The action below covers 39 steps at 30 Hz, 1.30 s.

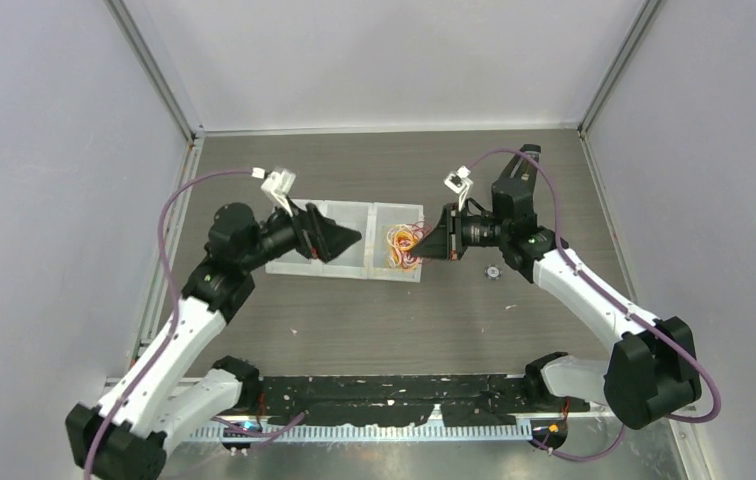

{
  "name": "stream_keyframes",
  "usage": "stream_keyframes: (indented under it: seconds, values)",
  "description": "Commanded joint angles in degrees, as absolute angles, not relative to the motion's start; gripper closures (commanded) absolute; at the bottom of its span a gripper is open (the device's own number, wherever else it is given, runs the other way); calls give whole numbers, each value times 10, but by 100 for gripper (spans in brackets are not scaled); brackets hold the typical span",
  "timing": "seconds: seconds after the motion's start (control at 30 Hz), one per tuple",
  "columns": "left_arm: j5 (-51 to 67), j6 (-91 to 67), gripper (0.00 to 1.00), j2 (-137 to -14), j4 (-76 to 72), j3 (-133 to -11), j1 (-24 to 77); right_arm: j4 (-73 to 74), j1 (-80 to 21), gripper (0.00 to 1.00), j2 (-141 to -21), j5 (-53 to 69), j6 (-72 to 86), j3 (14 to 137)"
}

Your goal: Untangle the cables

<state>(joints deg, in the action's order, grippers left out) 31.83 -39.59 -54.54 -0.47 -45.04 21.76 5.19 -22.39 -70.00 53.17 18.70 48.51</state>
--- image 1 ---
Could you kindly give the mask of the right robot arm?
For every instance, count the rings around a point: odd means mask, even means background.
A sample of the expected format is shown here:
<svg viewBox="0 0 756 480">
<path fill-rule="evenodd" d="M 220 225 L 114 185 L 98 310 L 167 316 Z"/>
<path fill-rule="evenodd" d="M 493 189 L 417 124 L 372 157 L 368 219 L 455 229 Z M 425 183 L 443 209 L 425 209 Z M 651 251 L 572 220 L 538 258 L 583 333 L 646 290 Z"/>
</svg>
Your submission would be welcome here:
<svg viewBox="0 0 756 480">
<path fill-rule="evenodd" d="M 683 320 L 661 320 L 630 302 L 554 231 L 538 225 L 530 182 L 497 179 L 491 209 L 470 213 L 475 201 L 468 174 L 459 168 L 447 175 L 444 183 L 458 199 L 444 206 L 413 256 L 459 261 L 470 247 L 498 249 L 510 269 L 566 306 L 609 355 L 591 361 L 555 352 L 527 364 L 524 392 L 531 406 L 545 411 L 563 398 L 578 398 L 608 406 L 638 430 L 700 399 L 693 335 Z"/>
</svg>

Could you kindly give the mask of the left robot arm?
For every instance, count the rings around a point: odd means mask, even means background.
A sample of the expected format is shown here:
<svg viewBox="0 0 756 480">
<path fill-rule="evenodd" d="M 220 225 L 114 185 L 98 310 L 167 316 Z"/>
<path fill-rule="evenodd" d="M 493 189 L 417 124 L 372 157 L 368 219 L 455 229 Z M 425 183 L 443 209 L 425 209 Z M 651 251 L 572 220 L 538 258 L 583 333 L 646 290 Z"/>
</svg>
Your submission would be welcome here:
<svg viewBox="0 0 756 480">
<path fill-rule="evenodd" d="M 156 479 L 175 447 L 218 414 L 252 412 L 262 396 L 259 371 L 233 356 L 179 395 L 173 391 L 245 304 L 253 271 L 291 252 L 329 263 L 361 239 L 313 203 L 277 207 L 263 222 L 244 203 L 221 207 L 203 261 L 153 343 L 96 405 L 77 404 L 67 415 L 73 460 L 85 478 Z"/>
</svg>

